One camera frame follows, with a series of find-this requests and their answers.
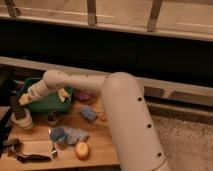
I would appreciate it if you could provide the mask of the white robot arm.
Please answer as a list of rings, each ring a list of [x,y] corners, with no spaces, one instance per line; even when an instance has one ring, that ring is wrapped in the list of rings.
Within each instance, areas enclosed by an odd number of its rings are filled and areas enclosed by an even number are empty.
[[[22,105],[64,87],[99,91],[122,171],[171,171],[144,99],[144,87],[131,74],[71,75],[48,70],[21,95]]]

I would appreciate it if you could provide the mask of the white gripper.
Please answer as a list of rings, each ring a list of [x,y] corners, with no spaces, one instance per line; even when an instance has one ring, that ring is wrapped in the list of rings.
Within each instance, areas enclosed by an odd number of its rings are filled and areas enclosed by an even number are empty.
[[[46,86],[43,80],[31,85],[26,93],[23,93],[19,98],[21,105],[27,105],[35,101],[39,101],[50,94],[50,89]]]

